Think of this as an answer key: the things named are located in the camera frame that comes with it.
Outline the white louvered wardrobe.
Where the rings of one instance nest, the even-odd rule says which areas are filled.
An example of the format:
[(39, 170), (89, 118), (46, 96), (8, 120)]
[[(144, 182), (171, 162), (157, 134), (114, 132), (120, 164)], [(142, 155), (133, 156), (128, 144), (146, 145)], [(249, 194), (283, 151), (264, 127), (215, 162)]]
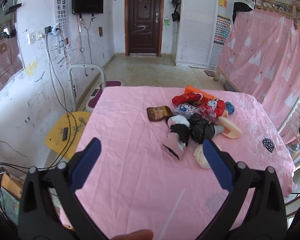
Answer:
[(213, 42), (217, 15), (232, 19), (234, 3), (254, 7), (255, 0), (181, 0), (176, 64), (215, 69), (223, 45)]

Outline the orange cardboard box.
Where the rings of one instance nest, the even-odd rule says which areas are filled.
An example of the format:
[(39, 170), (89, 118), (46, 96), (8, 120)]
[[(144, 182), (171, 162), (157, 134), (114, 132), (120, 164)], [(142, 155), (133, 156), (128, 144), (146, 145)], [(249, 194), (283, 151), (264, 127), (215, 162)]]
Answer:
[(190, 85), (186, 86), (185, 88), (185, 94), (189, 94), (189, 93), (197, 93), (197, 94), (202, 94), (202, 96), (205, 98), (205, 99), (209, 99), (209, 100), (212, 100), (212, 99), (217, 99), (215, 96), (209, 94), (209, 93), (206, 93), (200, 89), (197, 89), (195, 87), (192, 87)]

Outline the red snack bag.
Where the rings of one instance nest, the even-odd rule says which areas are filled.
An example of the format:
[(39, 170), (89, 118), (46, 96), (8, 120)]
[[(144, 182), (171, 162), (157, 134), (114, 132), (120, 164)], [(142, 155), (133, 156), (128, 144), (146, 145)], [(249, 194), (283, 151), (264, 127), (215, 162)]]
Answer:
[(183, 103), (188, 103), (188, 102), (199, 102), (202, 100), (203, 95), (200, 93), (186, 93), (182, 95), (175, 96), (172, 99), (172, 103), (174, 105), (181, 105)]

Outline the white power socket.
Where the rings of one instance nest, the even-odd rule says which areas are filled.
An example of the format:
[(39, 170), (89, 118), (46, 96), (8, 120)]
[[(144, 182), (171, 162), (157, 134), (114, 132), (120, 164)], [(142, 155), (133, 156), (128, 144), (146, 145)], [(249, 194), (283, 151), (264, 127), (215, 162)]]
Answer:
[(32, 43), (36, 42), (38, 40), (37, 32), (33, 31), (31, 33), (28, 33), (27, 38), (28, 38), (28, 43), (29, 44), (32, 44)]

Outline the pink tree pattern curtain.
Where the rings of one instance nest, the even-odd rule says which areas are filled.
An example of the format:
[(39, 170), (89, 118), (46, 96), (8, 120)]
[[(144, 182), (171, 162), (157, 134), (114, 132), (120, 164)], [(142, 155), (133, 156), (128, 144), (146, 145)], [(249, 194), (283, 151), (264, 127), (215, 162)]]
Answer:
[(217, 68), (239, 92), (254, 96), (278, 128), (300, 98), (300, 30), (273, 12), (239, 12)]

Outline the yellow round stool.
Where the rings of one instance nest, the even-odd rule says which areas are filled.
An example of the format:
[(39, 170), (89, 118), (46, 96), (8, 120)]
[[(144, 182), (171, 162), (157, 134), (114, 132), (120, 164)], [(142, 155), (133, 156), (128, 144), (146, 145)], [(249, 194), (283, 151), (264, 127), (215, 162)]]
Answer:
[(76, 152), (90, 116), (90, 113), (82, 111), (63, 115), (47, 134), (47, 147), (70, 160)]

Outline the blue white wrapper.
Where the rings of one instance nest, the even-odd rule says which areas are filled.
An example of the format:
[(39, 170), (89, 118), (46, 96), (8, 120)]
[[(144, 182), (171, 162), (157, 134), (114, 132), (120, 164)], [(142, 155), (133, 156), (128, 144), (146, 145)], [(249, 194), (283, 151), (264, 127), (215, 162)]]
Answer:
[(189, 118), (191, 115), (198, 113), (197, 107), (194, 107), (193, 105), (189, 103), (182, 103), (179, 104), (174, 110), (174, 115), (182, 115), (185, 118)]

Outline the pink bed sheet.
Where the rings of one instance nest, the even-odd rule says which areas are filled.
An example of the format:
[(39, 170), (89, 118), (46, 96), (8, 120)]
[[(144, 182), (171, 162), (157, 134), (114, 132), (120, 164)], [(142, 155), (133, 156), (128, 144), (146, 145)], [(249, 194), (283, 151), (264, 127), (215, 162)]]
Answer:
[[(190, 141), (182, 158), (164, 148), (164, 121), (151, 122), (148, 107), (172, 107), (182, 88), (108, 87), (102, 93), (77, 146), (98, 138), (102, 152), (76, 196), (90, 218), (109, 238), (149, 229), (155, 239), (195, 239), (227, 197), (213, 171), (194, 158)], [(214, 143), (249, 168), (275, 168), (284, 197), (296, 189), (295, 165), (262, 105), (251, 95), (213, 90), (235, 107), (230, 120), (243, 132)]]

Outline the black plastic bag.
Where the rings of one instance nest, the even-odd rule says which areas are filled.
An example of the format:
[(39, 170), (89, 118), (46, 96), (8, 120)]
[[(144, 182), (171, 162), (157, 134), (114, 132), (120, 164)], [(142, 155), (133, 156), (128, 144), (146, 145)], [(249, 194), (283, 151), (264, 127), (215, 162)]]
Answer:
[(198, 144), (202, 144), (204, 140), (212, 139), (216, 135), (215, 124), (209, 123), (198, 113), (190, 116), (189, 123), (190, 136)]

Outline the cream crumpled tissue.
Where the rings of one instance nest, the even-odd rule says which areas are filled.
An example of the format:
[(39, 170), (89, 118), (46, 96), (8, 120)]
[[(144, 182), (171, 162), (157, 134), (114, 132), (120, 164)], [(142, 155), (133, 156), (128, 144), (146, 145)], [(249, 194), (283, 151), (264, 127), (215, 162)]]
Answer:
[(203, 169), (210, 169), (210, 165), (203, 153), (203, 146), (202, 145), (198, 145), (196, 147), (196, 149), (194, 150), (193, 156), (196, 160), (196, 162), (198, 163), (198, 165), (203, 168)]

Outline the red white cartoon wrapper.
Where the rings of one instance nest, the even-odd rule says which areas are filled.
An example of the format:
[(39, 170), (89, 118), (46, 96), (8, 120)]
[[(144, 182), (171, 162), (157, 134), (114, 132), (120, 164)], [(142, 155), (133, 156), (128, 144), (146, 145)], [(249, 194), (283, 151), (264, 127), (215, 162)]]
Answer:
[(224, 116), (226, 104), (222, 100), (212, 99), (207, 101), (205, 104), (201, 104), (197, 108), (197, 111), (203, 118), (215, 120), (221, 116)]

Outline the blue knitted ball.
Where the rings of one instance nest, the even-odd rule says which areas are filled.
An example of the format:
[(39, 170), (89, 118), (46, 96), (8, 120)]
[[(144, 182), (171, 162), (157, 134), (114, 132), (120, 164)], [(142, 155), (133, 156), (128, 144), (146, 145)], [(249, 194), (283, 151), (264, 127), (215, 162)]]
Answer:
[(235, 112), (235, 107), (232, 103), (226, 102), (225, 103), (225, 109), (228, 111), (229, 115), (232, 115)]

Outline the white metal frame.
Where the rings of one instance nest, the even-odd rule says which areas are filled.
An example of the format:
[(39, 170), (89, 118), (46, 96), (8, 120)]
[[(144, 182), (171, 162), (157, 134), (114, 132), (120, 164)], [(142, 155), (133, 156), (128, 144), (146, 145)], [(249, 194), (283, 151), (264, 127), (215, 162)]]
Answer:
[[(87, 77), (84, 75), (79, 78), (78, 84), (75, 82), (75, 78), (72, 75), (72, 72), (75, 70), (96, 70), (97, 74), (91, 74), (91, 77)], [(76, 111), (78, 107), (81, 105), (87, 93), (91, 90), (93, 84), (100, 78), (101, 80), (101, 88), (105, 89), (107, 86), (106, 72), (103, 67), (98, 66), (96, 64), (71, 64), (67, 70), (68, 81), (70, 83), (70, 95), (71, 102), (73, 103), (72, 111)]]

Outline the brown snack wrapper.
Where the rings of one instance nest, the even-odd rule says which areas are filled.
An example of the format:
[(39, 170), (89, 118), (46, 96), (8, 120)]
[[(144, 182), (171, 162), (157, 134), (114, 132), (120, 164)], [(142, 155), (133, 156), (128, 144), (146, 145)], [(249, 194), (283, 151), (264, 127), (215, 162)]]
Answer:
[(168, 106), (148, 107), (147, 116), (149, 121), (162, 121), (173, 116), (173, 113)]

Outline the colourful wall poster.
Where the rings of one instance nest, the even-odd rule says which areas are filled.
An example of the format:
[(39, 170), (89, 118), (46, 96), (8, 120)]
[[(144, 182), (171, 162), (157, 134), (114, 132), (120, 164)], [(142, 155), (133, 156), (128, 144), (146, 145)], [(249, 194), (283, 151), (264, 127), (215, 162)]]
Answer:
[(213, 42), (223, 45), (231, 31), (232, 19), (226, 16), (217, 15), (215, 35)]

